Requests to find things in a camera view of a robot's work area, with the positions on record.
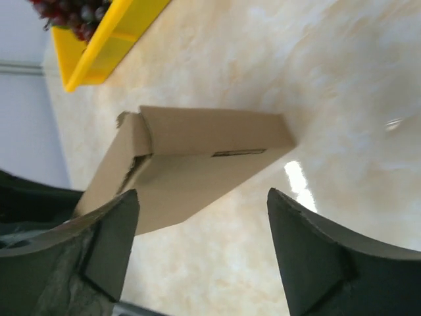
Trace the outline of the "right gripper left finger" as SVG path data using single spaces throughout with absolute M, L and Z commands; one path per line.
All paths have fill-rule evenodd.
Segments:
M 135 190 L 1 246 L 2 315 L 112 315 L 139 217 Z

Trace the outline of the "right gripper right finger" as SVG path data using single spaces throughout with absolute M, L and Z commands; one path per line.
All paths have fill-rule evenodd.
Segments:
M 290 315 L 419 315 L 420 252 L 369 238 L 272 188 L 268 219 Z

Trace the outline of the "brown cardboard box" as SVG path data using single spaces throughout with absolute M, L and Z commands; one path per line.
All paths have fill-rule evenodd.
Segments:
M 186 221 L 296 145 L 282 115 L 253 111 L 142 106 L 117 127 L 76 212 L 135 189 L 138 234 Z

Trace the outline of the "yellow plastic tray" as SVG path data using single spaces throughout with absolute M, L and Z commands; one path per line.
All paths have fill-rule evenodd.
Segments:
M 86 43 L 71 30 L 51 28 L 63 88 L 102 84 L 169 4 L 165 0 L 112 1 Z

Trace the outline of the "purple grape bunch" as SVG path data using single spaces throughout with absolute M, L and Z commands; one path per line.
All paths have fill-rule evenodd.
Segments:
M 79 41 L 89 43 L 112 1 L 109 0 L 29 0 L 44 31 L 55 27 L 70 30 Z

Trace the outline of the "left aluminium frame post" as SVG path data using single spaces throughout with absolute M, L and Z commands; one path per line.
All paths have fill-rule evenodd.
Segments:
M 23 61 L 1 60 L 0 72 L 10 75 L 43 76 L 43 69 L 40 64 Z

